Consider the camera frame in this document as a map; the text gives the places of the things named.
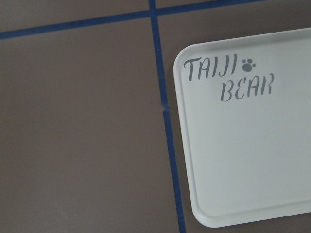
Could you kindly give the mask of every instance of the horizontal blue line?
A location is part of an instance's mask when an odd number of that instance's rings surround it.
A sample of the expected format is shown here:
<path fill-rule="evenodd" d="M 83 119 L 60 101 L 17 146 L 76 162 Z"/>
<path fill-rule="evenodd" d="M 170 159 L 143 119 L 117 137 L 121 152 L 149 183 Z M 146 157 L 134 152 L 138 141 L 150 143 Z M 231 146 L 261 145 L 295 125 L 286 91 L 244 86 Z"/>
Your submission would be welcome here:
<path fill-rule="evenodd" d="M 0 33 L 0 40 L 26 36 L 26 35 L 33 35 L 33 34 L 40 34 L 40 33 L 49 33 L 67 29 L 74 29 L 74 28 L 81 28 L 87 26 L 94 26 L 99 24 L 105 23 L 113 23 L 113 22 L 120 22 L 120 21 L 127 21 L 132 19 L 139 19 L 139 18 L 147 18 L 150 16 L 149 11 L 139 11 L 134 13 L 127 13 L 115 16 L 106 16 L 100 18 L 91 18 L 73 22 L 66 22 L 66 23 L 58 23 L 48 26 L 40 26 L 35 28 L 28 28 L 28 29 L 21 29 L 15 30 L 10 32 L 3 32 Z"/>
<path fill-rule="evenodd" d="M 187 11 L 197 11 L 208 8 L 222 7 L 222 6 L 231 6 L 243 3 L 251 3 L 256 1 L 265 1 L 265 0 L 214 0 L 208 2 L 194 3 L 182 6 L 173 6 L 167 8 L 160 8 L 156 10 L 158 16 L 170 15 Z"/>

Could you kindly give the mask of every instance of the paw print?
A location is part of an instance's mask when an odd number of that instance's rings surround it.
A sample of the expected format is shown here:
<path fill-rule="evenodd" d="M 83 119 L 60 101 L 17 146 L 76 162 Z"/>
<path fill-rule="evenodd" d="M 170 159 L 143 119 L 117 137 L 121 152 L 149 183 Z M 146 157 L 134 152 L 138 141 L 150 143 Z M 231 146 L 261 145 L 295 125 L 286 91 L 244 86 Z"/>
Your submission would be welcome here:
<path fill-rule="evenodd" d="M 253 60 L 252 59 L 247 59 L 247 62 L 246 62 L 246 59 L 243 60 L 243 66 L 242 66 L 242 69 L 246 72 L 251 72 L 252 71 L 252 68 L 256 66 L 255 63 L 253 63 Z"/>

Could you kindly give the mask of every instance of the vertical blue line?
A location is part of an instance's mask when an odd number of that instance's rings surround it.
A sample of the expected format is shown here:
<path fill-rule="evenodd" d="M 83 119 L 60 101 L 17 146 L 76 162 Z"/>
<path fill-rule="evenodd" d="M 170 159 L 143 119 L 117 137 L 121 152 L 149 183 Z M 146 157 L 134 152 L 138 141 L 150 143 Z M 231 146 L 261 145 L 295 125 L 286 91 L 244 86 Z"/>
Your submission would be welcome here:
<path fill-rule="evenodd" d="M 176 210 L 177 210 L 177 220 L 178 220 L 178 226 L 179 226 L 180 233 L 186 233 L 184 212 L 183 212 L 178 171 L 177 171 L 177 162 L 176 162 L 176 156 L 175 156 L 175 147 L 174 147 L 174 141 L 173 141 L 172 123 L 171 123 L 170 110 L 169 110 L 166 84 L 165 84 L 165 73 L 164 73 L 163 57 L 162 57 L 162 50 L 161 50 L 159 25 L 158 25 L 157 15 L 156 15 L 155 0 L 149 0 L 149 8 L 150 8 L 150 19 L 151 19 L 151 27 L 152 27 L 152 34 L 153 34 L 154 48 L 155 48 L 156 67 L 157 67 L 157 73 L 158 73 L 158 78 L 159 78 L 161 103 L 165 107 L 165 110 L 163 111 L 163 118 L 164 118 L 166 140 L 167 140 L 169 159 L 170 159 L 170 165 L 171 165 L 171 174 L 172 174 L 175 204 L 176 204 Z"/>

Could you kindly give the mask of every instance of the white tray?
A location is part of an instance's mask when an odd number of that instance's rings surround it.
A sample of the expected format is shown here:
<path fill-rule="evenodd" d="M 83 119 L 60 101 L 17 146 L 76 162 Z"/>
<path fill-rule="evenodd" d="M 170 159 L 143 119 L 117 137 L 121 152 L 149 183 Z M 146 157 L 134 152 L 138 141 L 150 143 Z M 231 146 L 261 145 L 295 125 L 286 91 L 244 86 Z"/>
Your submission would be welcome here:
<path fill-rule="evenodd" d="M 310 28 L 188 46 L 174 79 L 199 222 L 311 212 Z"/>

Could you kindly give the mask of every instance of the blue stripe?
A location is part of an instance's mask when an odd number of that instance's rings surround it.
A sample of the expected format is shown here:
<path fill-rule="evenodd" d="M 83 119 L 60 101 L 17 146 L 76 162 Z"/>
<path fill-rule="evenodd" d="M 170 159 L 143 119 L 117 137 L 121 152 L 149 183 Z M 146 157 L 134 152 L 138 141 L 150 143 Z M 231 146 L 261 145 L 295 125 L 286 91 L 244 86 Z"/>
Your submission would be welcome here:
<path fill-rule="evenodd" d="M 61 31 L 61 30 L 68 30 L 68 29 L 73 29 L 73 28 L 88 27 L 88 26 L 94 26 L 94 25 L 105 24 L 105 23 L 127 21 L 127 20 L 132 20 L 132 19 L 139 19 L 139 18 L 147 18 L 149 16 L 150 16 L 149 11 L 139 11 L 139 12 L 116 15 L 116 16 L 106 16 L 106 17 L 100 17 L 100 18 L 79 20 L 79 21 L 74 21 L 74 22 L 58 23 L 58 24 L 53 24 L 53 25 L 48 25 L 48 26 L 40 26 L 40 27 L 35 27 L 35 28 L 3 32 L 3 33 L 0 33 L 0 40 L 20 37 L 20 36 L 26 36 L 26 35 L 34 35 L 34 34 L 49 33 L 49 32 Z"/>
<path fill-rule="evenodd" d="M 176 156 L 175 156 L 175 147 L 174 147 L 174 141 L 173 141 L 173 131 L 172 131 L 170 110 L 169 110 L 166 84 L 165 84 L 165 73 L 164 73 L 164 65 L 163 65 L 163 58 L 162 58 L 162 51 L 161 51 L 159 25 L 158 25 L 157 15 L 156 15 L 155 0 L 149 0 L 149 7 L 150 7 L 152 34 L 153 34 L 153 39 L 154 39 L 156 67 L 157 67 L 159 86 L 160 86 L 161 103 L 165 107 L 165 110 L 163 111 L 163 118 L 164 118 L 166 140 L 167 140 L 169 160 L 170 160 L 170 166 L 171 166 L 171 175 L 172 175 L 172 180 L 173 180 L 177 220 L 178 220 L 178 226 L 179 226 L 180 233 L 186 233 L 184 212 L 183 212 L 178 171 L 177 171 L 177 162 L 176 162 Z"/>
<path fill-rule="evenodd" d="M 209 2 L 189 4 L 189 5 L 160 8 L 156 10 L 156 14 L 158 16 L 162 16 L 162 15 L 169 15 L 169 14 L 175 14 L 175 13 L 181 13 L 181 12 L 187 12 L 187 11 L 197 11 L 197 10 L 203 10 L 203 9 L 208 9 L 208 8 L 250 3 L 250 2 L 256 2 L 256 1 L 265 1 L 265 0 L 214 0 L 214 1 L 209 1 Z"/>

